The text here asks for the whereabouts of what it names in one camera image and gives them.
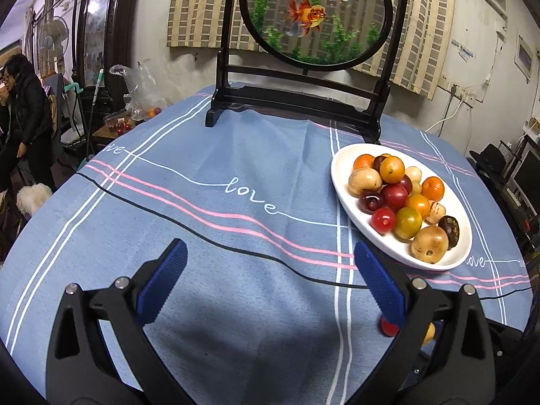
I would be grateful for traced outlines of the beige round fruit with hole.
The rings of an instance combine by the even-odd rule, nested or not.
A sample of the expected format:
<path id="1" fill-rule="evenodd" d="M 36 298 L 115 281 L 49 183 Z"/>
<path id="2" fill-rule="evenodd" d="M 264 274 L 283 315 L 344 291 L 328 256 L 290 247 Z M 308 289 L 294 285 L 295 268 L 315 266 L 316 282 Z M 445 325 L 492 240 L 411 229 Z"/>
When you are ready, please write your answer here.
<path id="1" fill-rule="evenodd" d="M 412 256 L 421 262 L 437 263 L 449 249 L 449 238 L 438 226 L 422 228 L 410 245 Z"/>

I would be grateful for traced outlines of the small red cherry tomato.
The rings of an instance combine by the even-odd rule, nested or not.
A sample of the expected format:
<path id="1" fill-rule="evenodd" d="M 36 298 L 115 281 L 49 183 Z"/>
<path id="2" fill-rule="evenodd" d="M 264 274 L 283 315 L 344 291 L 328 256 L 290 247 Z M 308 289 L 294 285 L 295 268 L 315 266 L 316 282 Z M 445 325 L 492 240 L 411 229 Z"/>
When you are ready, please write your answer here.
<path id="1" fill-rule="evenodd" d="M 379 208 L 373 212 L 371 226 L 382 236 L 392 232 L 396 226 L 396 214 L 390 208 Z"/>

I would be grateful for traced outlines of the yellow green tomato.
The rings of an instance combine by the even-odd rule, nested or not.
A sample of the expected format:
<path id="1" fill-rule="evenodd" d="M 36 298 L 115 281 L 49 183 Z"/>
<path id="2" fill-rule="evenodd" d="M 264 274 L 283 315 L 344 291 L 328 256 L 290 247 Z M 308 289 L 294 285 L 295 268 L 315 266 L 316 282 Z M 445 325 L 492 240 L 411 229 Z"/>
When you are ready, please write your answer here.
<path id="1" fill-rule="evenodd" d="M 409 240 L 422 228 L 423 219 L 416 209 L 403 207 L 396 213 L 394 234 L 402 240 Z"/>

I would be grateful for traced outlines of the dark brown mangosteen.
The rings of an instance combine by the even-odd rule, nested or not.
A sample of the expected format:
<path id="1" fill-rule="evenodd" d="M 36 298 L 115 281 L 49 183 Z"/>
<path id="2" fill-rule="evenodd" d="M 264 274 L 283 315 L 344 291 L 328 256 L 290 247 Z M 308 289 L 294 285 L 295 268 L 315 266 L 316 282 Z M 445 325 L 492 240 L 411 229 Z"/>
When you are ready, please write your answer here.
<path id="1" fill-rule="evenodd" d="M 459 222 L 456 218 L 451 216 L 444 216 L 440 218 L 437 225 L 445 231 L 449 240 L 449 249 L 453 249 L 459 242 Z"/>

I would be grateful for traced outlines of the small dark red plum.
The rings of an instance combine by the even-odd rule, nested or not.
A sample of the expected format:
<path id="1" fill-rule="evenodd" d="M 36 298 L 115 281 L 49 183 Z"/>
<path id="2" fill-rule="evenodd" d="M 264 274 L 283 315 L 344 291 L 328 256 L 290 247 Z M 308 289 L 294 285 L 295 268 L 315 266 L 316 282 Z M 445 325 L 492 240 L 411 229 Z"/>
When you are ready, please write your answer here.
<path id="1" fill-rule="evenodd" d="M 373 214 L 377 209 L 384 206 L 381 194 L 374 190 L 364 190 L 359 197 L 358 207 L 366 214 Z"/>

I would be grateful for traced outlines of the orange kumquat back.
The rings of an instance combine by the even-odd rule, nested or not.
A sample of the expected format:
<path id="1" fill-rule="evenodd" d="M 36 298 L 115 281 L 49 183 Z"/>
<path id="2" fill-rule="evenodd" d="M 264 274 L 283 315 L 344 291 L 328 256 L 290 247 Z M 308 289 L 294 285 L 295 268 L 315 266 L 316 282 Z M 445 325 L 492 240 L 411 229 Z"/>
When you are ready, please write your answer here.
<path id="1" fill-rule="evenodd" d="M 429 216 L 431 209 L 430 201 L 425 196 L 418 193 L 412 194 L 407 198 L 406 206 L 416 210 L 423 220 Z"/>

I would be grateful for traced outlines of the striped beige melon fruit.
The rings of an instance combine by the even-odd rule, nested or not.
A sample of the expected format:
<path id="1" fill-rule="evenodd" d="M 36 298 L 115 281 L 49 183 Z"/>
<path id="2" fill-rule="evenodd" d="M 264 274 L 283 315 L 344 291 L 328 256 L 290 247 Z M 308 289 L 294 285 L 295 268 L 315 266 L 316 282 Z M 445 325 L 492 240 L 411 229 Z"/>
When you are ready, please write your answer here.
<path id="1" fill-rule="evenodd" d="M 437 224 L 441 218 L 446 215 L 446 208 L 437 201 L 430 200 L 429 212 L 426 217 L 426 222 L 429 224 Z"/>

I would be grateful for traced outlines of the large red plum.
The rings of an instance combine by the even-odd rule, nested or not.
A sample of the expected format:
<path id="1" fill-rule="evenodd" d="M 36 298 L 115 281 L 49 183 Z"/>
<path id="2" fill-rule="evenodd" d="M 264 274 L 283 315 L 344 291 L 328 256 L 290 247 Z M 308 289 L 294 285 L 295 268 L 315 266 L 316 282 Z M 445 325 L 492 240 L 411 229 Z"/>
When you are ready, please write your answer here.
<path id="1" fill-rule="evenodd" d="M 408 198 L 406 190 L 399 184 L 386 185 L 381 191 L 381 196 L 384 199 L 384 205 L 392 209 L 393 212 L 405 207 Z"/>

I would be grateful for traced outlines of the beige potato shaped fruit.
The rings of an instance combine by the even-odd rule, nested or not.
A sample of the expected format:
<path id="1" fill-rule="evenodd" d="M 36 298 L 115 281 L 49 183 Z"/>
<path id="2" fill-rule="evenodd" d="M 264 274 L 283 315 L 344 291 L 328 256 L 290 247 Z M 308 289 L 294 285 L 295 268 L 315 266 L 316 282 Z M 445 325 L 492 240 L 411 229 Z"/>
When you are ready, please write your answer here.
<path id="1" fill-rule="evenodd" d="M 354 170 L 348 179 L 348 191 L 353 196 L 360 196 L 364 190 L 378 191 L 383 184 L 380 174 L 373 168 L 366 167 Z"/>

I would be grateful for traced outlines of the pale cream round fruit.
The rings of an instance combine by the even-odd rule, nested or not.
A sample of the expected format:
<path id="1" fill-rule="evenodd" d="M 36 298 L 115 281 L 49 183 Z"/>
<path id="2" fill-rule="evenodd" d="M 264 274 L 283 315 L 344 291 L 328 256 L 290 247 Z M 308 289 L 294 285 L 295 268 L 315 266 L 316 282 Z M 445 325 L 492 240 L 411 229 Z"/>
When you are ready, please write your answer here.
<path id="1" fill-rule="evenodd" d="M 420 194 L 422 191 L 422 171 L 417 166 L 411 165 L 407 169 L 405 169 L 405 174 L 408 176 L 412 183 L 412 194 Z"/>

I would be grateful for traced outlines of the small orange tangerine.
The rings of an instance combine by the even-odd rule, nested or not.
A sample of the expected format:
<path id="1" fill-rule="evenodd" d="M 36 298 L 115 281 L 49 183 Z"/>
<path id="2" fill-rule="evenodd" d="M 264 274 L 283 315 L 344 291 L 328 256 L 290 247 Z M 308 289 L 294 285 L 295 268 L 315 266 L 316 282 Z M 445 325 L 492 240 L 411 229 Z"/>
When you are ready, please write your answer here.
<path id="1" fill-rule="evenodd" d="M 386 184 L 397 184 L 405 175 L 405 165 L 397 156 L 388 156 L 380 164 L 379 173 Z"/>

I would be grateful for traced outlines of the large orange mandarin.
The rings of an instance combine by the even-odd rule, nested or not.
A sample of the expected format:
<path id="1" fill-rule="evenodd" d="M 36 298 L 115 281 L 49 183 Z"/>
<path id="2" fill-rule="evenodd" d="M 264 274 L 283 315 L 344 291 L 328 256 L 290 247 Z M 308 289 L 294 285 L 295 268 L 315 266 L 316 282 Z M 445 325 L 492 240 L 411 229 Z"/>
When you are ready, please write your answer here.
<path id="1" fill-rule="evenodd" d="M 372 168 L 374 163 L 374 157 L 370 154 L 363 154 L 358 156 L 352 165 L 352 170 Z"/>

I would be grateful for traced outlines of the red tomato on table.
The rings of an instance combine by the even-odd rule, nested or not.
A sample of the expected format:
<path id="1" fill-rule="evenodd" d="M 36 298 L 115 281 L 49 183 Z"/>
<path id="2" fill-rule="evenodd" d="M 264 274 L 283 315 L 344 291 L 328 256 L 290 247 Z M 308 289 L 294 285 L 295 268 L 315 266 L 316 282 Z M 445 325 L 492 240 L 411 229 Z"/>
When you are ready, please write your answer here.
<path id="1" fill-rule="evenodd" d="M 400 331 L 400 328 L 397 325 L 388 322 L 383 316 L 380 318 L 379 328 L 381 332 L 389 338 L 393 338 Z"/>

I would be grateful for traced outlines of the longan fruit front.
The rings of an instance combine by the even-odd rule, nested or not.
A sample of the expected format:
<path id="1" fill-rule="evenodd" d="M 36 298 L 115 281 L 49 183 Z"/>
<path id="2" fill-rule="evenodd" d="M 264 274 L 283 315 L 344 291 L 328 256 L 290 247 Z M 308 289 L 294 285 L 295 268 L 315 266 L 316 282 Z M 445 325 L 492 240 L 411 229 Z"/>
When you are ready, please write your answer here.
<path id="1" fill-rule="evenodd" d="M 428 344 L 429 342 L 434 340 L 436 332 L 437 332 L 437 328 L 436 328 L 435 324 L 430 323 L 428 328 L 427 328 L 427 332 L 426 332 L 426 335 L 424 337 L 422 346 L 425 346 L 426 344 Z"/>

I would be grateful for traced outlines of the blue striped tablecloth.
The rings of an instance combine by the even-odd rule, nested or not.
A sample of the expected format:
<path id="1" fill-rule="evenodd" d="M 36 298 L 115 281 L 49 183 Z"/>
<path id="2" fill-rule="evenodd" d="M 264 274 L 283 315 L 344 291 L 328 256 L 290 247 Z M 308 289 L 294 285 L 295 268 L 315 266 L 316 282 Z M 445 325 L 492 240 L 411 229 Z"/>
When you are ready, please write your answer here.
<path id="1" fill-rule="evenodd" d="M 172 240 L 187 266 L 144 332 L 198 404 L 343 404 L 390 339 L 355 269 L 330 165 L 360 136 L 207 90 L 110 143 L 30 218 L 1 268 L 1 341 L 38 394 L 63 294 L 132 277 Z"/>

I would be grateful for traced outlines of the white oval plate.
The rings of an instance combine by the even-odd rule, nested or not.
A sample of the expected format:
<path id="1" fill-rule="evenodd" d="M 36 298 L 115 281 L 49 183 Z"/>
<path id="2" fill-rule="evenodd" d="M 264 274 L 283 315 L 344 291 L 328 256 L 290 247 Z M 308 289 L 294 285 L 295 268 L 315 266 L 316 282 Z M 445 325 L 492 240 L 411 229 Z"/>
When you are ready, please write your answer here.
<path id="1" fill-rule="evenodd" d="M 472 231 L 463 205 L 440 175 L 411 156 L 355 143 L 336 152 L 330 176 L 355 227 L 391 258 L 433 272 L 468 258 Z"/>

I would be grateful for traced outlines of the white fluffy dog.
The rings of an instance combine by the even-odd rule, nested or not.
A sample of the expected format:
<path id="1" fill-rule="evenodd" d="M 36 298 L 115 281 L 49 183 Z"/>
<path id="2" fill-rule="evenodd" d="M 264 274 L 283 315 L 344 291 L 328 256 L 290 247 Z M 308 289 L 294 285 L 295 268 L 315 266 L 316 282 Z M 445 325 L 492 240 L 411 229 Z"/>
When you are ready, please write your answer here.
<path id="1" fill-rule="evenodd" d="M 24 186 L 17 194 L 18 210 L 27 216 L 33 217 L 51 196 L 51 189 L 44 184 Z"/>

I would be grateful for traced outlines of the black hat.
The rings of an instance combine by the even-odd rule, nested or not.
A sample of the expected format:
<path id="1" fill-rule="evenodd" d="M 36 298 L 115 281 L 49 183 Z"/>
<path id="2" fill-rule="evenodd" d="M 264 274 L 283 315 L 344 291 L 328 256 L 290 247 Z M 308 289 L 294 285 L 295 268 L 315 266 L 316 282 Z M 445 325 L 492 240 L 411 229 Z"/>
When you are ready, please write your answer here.
<path id="1" fill-rule="evenodd" d="M 504 179 L 504 169 L 507 162 L 501 150 L 493 143 L 488 143 L 481 152 L 470 150 L 468 152 L 474 170 L 486 177 Z"/>

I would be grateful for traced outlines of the computer monitor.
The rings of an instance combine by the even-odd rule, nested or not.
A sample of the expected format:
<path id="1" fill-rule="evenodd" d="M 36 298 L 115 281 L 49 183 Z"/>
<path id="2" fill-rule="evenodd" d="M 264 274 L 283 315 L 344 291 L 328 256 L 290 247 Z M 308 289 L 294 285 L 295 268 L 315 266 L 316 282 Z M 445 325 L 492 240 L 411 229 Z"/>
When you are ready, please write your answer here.
<path id="1" fill-rule="evenodd" d="M 523 134 L 512 146 L 505 174 L 511 189 L 533 215 L 538 217 L 539 144 L 528 134 Z"/>

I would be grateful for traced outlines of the seated person in black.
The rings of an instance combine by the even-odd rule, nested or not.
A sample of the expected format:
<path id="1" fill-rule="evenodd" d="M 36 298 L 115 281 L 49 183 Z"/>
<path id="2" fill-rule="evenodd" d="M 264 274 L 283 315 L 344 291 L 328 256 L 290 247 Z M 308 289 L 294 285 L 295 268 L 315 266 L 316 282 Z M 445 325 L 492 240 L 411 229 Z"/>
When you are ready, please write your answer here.
<path id="1" fill-rule="evenodd" d="M 13 55 L 1 76 L 1 191 L 12 187 L 12 171 L 23 158 L 37 184 L 56 190 L 52 137 L 50 102 L 40 79 L 26 56 Z"/>

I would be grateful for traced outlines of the clear plastic bag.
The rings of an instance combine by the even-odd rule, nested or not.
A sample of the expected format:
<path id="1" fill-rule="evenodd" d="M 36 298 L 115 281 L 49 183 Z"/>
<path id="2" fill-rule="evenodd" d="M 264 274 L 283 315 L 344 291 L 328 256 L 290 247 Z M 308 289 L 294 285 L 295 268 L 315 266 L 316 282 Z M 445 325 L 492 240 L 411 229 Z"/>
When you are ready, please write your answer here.
<path id="1" fill-rule="evenodd" d="M 109 73 L 124 79 L 129 96 L 126 110 L 136 122 L 147 121 L 167 108 L 167 98 L 146 64 L 138 61 L 134 68 L 115 64 Z"/>

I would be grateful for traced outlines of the goldfish round screen ornament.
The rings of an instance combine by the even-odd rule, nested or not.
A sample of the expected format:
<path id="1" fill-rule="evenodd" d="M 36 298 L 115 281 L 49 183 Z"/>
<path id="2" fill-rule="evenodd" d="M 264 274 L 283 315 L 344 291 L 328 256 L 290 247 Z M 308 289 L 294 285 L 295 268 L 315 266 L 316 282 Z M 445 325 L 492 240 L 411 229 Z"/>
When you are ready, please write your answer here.
<path id="1" fill-rule="evenodd" d="M 367 143 L 381 117 L 407 0 L 225 0 L 205 125 L 232 106 L 351 125 Z"/>

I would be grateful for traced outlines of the standing electric fan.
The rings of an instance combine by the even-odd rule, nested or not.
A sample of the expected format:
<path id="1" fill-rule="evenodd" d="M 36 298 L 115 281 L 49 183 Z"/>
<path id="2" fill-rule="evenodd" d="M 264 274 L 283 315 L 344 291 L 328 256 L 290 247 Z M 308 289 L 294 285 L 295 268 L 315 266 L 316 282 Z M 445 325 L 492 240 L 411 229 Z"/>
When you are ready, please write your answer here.
<path id="1" fill-rule="evenodd" d="M 53 17 L 37 29 L 38 56 L 48 63 L 63 58 L 69 45 L 70 33 L 64 18 Z"/>

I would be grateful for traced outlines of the beige checkered curtain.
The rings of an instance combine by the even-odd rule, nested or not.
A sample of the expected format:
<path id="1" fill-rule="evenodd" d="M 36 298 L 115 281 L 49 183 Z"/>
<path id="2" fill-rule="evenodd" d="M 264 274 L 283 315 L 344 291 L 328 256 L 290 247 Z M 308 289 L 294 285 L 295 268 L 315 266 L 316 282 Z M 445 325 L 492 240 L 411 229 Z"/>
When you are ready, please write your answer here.
<path id="1" fill-rule="evenodd" d="M 171 0 L 170 48 L 216 49 L 226 0 Z M 276 52 L 317 66 L 358 59 L 383 40 L 384 0 L 246 0 L 249 20 Z M 432 99 L 450 42 L 455 0 L 407 0 L 392 83 Z"/>

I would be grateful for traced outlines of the wall power strip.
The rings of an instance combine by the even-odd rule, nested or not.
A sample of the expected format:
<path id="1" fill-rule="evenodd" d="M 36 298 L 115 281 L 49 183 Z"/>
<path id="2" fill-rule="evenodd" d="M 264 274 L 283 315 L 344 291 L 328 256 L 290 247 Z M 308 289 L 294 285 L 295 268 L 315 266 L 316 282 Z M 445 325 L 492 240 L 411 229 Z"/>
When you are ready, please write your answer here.
<path id="1" fill-rule="evenodd" d="M 455 81 L 451 81 L 450 78 L 445 75 L 440 76 L 437 86 L 440 89 L 449 92 L 460 101 L 463 101 L 463 103 L 468 105 L 469 108 L 474 107 L 477 96 L 472 87 L 460 86 L 459 84 L 456 84 Z"/>

